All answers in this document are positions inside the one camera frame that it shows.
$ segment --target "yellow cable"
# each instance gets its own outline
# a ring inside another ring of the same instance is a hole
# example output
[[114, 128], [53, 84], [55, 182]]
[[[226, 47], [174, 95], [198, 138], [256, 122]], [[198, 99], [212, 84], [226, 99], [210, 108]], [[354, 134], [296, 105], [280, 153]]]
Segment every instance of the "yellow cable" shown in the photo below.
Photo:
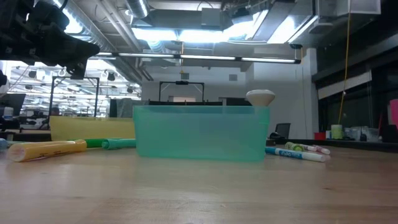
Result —
[[344, 96], [346, 91], [346, 81], [347, 81], [347, 73], [348, 73], [348, 50], [349, 50], [349, 25], [351, 23], [351, 2], [349, 4], [349, 11], [348, 11], [348, 24], [347, 24], [347, 46], [346, 46], [346, 67], [345, 67], [345, 75], [344, 75], [344, 85], [343, 85], [343, 92], [341, 94], [341, 104], [340, 104], [340, 113], [338, 115], [338, 124], [341, 121], [341, 114], [343, 112], [343, 103], [344, 103]]

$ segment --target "wooden table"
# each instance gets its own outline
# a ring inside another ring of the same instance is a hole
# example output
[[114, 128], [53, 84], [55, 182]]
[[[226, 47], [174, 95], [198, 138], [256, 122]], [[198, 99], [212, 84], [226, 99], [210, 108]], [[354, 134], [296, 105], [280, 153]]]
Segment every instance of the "wooden table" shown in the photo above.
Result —
[[330, 149], [328, 163], [3, 155], [0, 223], [397, 223], [398, 154]]

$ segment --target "black metal stand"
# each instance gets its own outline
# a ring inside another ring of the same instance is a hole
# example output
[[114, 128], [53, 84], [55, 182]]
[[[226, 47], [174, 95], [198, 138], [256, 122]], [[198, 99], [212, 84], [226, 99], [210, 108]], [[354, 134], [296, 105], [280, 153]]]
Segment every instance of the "black metal stand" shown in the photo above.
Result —
[[160, 97], [162, 96], [162, 84], [163, 83], [173, 83], [176, 85], [189, 85], [189, 84], [199, 84], [201, 85], [201, 100], [202, 102], [205, 101], [205, 83], [195, 83], [195, 82], [185, 82], [185, 81], [176, 81], [176, 82], [159, 82], [159, 101]]
[[[50, 115], [51, 115], [51, 108], [52, 108], [52, 101], [53, 101], [53, 97], [54, 97], [54, 88], [55, 86], [55, 80], [57, 78], [62, 78], [63, 80], [65, 80], [65, 77], [60, 77], [60, 76], [56, 76], [56, 77], [52, 77], [52, 83], [51, 83], [51, 95], [50, 95], [50, 108], [49, 108], [49, 121], [50, 121]], [[95, 110], [94, 110], [94, 117], [97, 117], [97, 105], [98, 105], [98, 92], [100, 90], [100, 78], [98, 77], [84, 77], [85, 79], [91, 79], [91, 80], [96, 80], [97, 81], [97, 86], [96, 86], [96, 93], [95, 93]]]

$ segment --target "white marker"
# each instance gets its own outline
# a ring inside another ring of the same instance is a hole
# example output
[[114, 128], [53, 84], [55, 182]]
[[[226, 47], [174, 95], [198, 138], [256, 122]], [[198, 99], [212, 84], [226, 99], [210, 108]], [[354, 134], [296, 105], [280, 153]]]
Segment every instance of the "white marker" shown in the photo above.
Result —
[[292, 151], [292, 150], [287, 150], [287, 149], [278, 149], [278, 148], [274, 148], [274, 147], [266, 147], [266, 154], [285, 156], [285, 157], [290, 157], [290, 158], [295, 158], [295, 159], [305, 159], [305, 160], [315, 161], [315, 162], [325, 162], [326, 161], [326, 157], [324, 155], [308, 153], [308, 152], [298, 152], [298, 151]]

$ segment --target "pink object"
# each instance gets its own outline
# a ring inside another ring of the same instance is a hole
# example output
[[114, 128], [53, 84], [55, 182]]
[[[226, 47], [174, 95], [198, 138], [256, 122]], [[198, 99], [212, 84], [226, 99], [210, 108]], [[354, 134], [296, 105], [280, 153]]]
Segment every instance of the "pink object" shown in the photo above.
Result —
[[397, 126], [398, 129], [398, 99], [390, 101], [391, 107], [391, 118], [394, 125]]
[[320, 146], [316, 146], [316, 145], [308, 146], [308, 145], [304, 145], [304, 144], [301, 144], [301, 146], [303, 146], [304, 149], [308, 150], [308, 151], [320, 152], [320, 153], [323, 153], [323, 154], [326, 154], [326, 155], [330, 155], [330, 150], [329, 149], [325, 149], [324, 147], [320, 147]]

